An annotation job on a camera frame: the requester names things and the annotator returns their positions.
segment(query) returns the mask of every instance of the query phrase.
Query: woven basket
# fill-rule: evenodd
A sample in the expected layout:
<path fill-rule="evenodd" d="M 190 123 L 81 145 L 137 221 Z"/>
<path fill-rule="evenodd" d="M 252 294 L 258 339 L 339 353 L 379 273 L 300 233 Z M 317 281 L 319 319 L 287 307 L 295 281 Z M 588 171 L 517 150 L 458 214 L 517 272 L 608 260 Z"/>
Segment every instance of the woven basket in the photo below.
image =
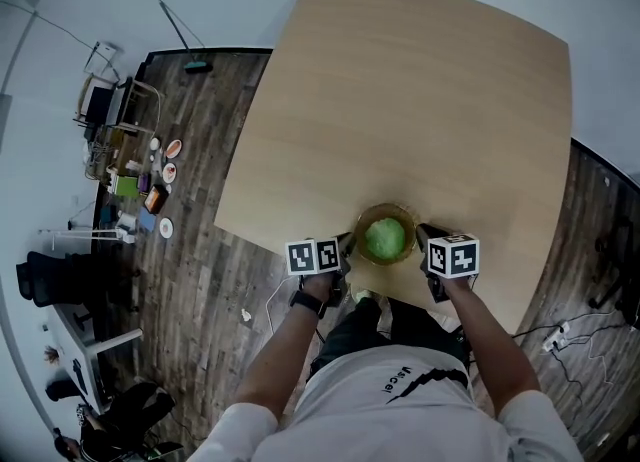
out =
<path fill-rule="evenodd" d="M 404 229 L 404 249 L 395 259 L 380 259 L 371 254 L 367 248 L 367 239 L 365 233 L 371 227 L 371 224 L 385 218 L 393 218 L 397 220 Z M 355 229 L 356 246 L 362 256 L 372 263 L 380 266 L 389 266 L 409 257 L 413 246 L 416 243 L 416 227 L 412 216 L 404 209 L 391 203 L 378 204 L 372 206 L 360 215 Z"/>

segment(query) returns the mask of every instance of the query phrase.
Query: small table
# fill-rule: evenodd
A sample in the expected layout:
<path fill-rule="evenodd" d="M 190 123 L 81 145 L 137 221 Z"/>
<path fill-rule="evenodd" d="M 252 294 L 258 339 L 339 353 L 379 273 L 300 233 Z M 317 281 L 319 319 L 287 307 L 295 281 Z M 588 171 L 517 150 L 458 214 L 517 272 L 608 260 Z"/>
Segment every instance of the small table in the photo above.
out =
<path fill-rule="evenodd" d="M 48 327 L 56 343 L 60 366 L 67 371 L 69 378 L 93 410 L 98 414 L 104 413 L 108 410 L 109 404 L 103 403 L 100 399 L 96 383 L 96 376 L 99 375 L 98 354 L 139 338 L 142 336 L 142 330 L 135 329 L 103 342 L 83 340 L 83 335 L 86 336 L 87 333 L 80 332 L 63 306 L 51 306 L 47 314 Z"/>

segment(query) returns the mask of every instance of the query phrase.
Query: man's left hand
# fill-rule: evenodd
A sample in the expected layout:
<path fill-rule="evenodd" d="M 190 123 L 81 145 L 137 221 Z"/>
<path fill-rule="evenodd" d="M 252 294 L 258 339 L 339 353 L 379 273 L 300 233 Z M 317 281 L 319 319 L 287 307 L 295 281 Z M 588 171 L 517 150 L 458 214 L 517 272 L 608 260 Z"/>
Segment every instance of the man's left hand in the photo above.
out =
<path fill-rule="evenodd" d="M 331 283 L 333 272 L 326 274 L 310 275 L 305 277 L 302 291 L 317 298 L 323 304 L 331 298 Z"/>

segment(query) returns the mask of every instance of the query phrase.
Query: white t-shirt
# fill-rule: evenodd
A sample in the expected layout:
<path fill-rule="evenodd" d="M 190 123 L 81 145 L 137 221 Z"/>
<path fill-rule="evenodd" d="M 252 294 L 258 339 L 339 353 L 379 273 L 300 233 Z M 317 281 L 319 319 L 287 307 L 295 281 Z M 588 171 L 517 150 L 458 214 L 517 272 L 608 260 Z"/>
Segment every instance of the white t-shirt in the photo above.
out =
<path fill-rule="evenodd" d="M 466 371 L 448 354 L 400 345 L 336 359 L 307 384 L 288 427 L 259 405 L 232 405 L 190 462 L 581 461 L 551 400 L 513 398 L 497 421 L 470 387 L 431 380 L 393 401 L 432 369 Z"/>

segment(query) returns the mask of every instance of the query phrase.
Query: box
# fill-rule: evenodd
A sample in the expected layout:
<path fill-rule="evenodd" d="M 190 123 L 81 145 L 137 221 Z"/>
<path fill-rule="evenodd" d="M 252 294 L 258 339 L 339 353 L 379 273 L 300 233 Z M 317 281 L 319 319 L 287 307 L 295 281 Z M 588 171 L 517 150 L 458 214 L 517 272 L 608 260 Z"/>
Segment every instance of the box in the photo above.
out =
<path fill-rule="evenodd" d="M 289 275 L 315 275 L 340 270 L 338 239 L 302 240 L 285 244 Z"/>
<path fill-rule="evenodd" d="M 427 241 L 429 272 L 454 279 L 480 272 L 480 240 L 471 234 L 454 234 Z"/>

